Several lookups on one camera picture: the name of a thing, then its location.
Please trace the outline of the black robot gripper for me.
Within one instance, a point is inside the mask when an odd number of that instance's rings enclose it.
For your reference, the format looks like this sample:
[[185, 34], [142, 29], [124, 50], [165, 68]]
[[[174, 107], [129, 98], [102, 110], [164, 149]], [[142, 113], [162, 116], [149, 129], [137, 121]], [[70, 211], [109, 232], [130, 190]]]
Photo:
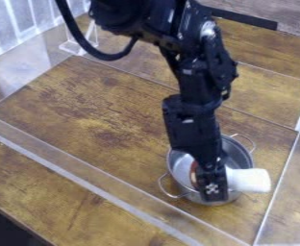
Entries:
[[181, 95], [162, 100], [162, 118], [169, 144], [173, 150], [192, 155], [196, 186], [204, 203], [228, 200], [225, 167], [220, 160], [221, 136], [216, 120], [220, 101], [204, 105], [182, 101]]

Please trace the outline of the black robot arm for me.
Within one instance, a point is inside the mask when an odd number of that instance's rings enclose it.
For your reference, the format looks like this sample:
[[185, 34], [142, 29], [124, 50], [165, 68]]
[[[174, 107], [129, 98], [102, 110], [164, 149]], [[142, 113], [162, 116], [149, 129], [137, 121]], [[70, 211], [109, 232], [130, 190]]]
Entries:
[[224, 48], [209, 10], [196, 0], [90, 0], [89, 16], [112, 34], [158, 47], [180, 88], [161, 104], [170, 147], [197, 162], [195, 182], [201, 200], [225, 201], [216, 109], [229, 97], [237, 63]]

